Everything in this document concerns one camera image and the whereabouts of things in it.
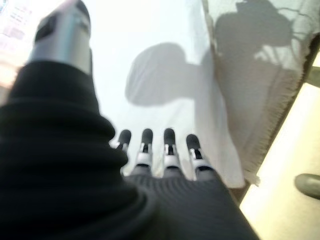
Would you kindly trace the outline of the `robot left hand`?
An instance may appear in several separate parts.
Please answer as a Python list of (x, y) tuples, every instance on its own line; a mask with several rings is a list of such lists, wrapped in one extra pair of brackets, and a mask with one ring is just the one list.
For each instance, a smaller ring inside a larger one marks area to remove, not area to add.
[(67, 0), (40, 22), (27, 61), (0, 108), (0, 237), (3, 240), (256, 240), (219, 174), (187, 137), (185, 178), (172, 129), (164, 173), (152, 175), (150, 129), (128, 176), (124, 145), (109, 142), (93, 83), (91, 20)]

